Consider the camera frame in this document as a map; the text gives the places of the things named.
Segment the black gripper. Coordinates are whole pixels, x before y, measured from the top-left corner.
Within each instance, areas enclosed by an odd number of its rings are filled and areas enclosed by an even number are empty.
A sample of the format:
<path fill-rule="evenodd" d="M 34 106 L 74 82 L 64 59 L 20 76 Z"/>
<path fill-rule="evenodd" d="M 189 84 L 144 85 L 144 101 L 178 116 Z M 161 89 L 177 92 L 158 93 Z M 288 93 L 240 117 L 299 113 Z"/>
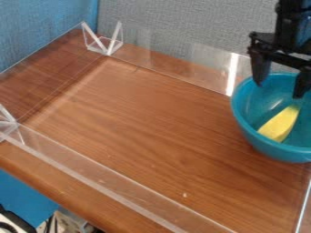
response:
<path fill-rule="evenodd" d="M 311 89 L 311 62 L 293 54 L 311 56 L 311 0 L 277 0 L 274 12 L 274 31 L 249 33 L 252 79 L 260 86 L 272 62 L 300 69 L 292 97 L 301 98 Z"/>

